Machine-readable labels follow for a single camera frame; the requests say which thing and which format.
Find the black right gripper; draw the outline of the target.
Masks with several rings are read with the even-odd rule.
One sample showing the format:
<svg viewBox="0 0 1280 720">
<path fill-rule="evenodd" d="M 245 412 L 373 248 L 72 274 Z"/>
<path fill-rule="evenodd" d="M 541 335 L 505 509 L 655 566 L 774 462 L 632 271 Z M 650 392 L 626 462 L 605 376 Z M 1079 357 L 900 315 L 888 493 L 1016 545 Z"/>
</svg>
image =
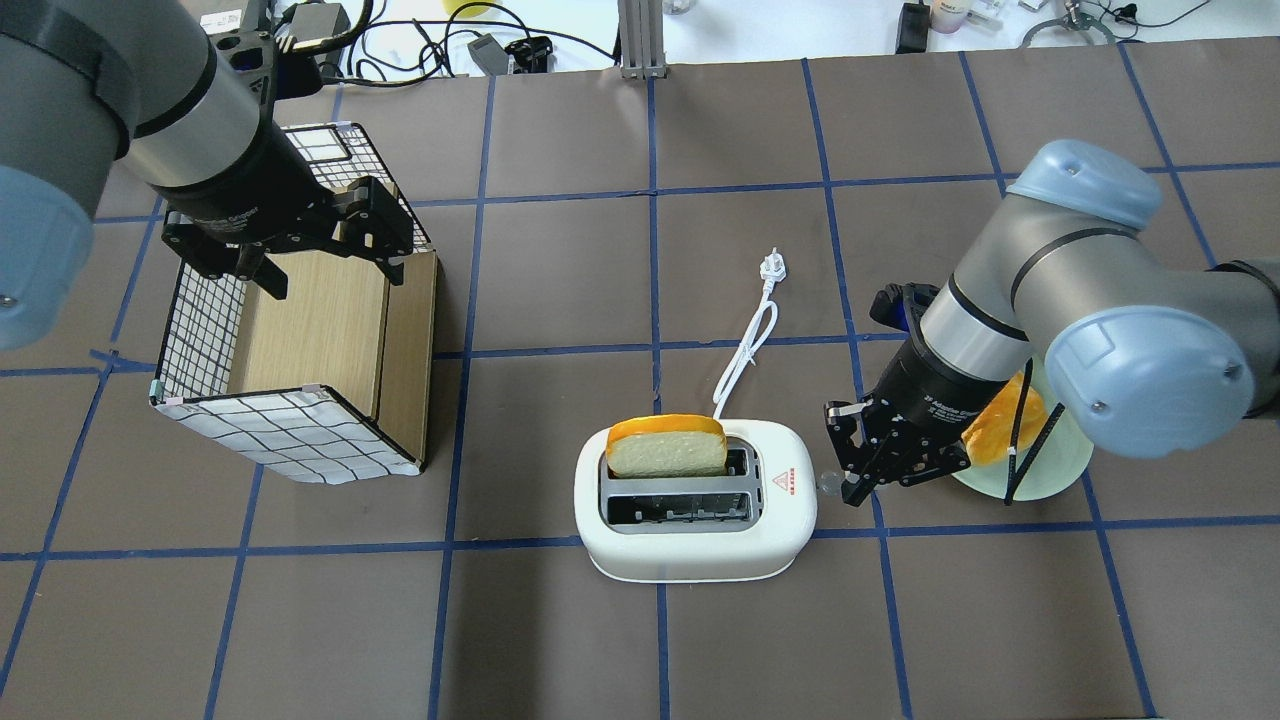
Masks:
<svg viewBox="0 0 1280 720">
<path fill-rule="evenodd" d="M 973 465 L 963 433 L 1005 387 L 965 375 L 909 340 L 865 401 L 824 404 L 826 430 L 845 471 L 840 497 L 860 507 L 877 487 L 913 486 Z M 861 421 L 870 459 L 858 442 Z"/>
</svg>

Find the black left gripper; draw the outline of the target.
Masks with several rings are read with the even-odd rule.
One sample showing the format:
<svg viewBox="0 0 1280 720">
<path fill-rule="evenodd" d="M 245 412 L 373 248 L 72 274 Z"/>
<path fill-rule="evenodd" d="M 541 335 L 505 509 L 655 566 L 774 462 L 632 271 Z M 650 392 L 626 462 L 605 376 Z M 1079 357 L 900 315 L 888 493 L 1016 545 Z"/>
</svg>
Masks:
<svg viewBox="0 0 1280 720">
<path fill-rule="evenodd" d="M 287 274 L 264 249 L 289 246 L 278 236 L 329 238 L 338 213 L 279 126 L 260 126 L 244 154 L 210 179 L 160 188 L 168 202 L 163 241 L 209 279 L 233 275 L 270 297 L 285 300 Z M 398 193 L 362 176 L 338 193 L 338 255 L 374 263 L 393 284 L 404 283 L 404 260 L 415 251 L 415 220 Z"/>
</svg>

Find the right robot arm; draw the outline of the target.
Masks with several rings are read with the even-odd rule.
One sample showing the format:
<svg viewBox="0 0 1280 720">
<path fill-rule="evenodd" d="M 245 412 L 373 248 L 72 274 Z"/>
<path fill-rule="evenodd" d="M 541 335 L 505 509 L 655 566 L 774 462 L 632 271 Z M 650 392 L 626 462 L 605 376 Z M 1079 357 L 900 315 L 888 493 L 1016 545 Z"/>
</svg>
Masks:
<svg viewBox="0 0 1280 720">
<path fill-rule="evenodd" d="M 1056 140 L 942 286 L 881 290 L 870 316 L 908 337 L 868 395 L 826 405 L 842 501 L 969 468 L 963 432 L 1018 372 L 1050 383 L 1052 420 L 1125 457 L 1276 418 L 1277 260 L 1169 269 L 1138 238 L 1160 204 L 1126 159 Z"/>
</svg>

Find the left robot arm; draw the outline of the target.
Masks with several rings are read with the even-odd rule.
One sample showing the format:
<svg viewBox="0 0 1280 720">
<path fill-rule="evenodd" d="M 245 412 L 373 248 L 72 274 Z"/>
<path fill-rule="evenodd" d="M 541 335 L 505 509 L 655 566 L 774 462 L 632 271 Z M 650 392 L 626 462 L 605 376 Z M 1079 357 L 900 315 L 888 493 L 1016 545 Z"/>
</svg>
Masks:
<svg viewBox="0 0 1280 720">
<path fill-rule="evenodd" d="M 93 240 L 115 161 L 166 201 L 165 242 L 192 270 L 288 293 L 275 254 L 319 251 L 404 281 L 419 224 L 364 176 L 321 184 L 273 119 L 319 88 L 316 58 L 370 26 L 323 38 L 270 29 L 214 38 L 177 1 L 5 1 L 3 347 L 56 324 Z"/>
</svg>

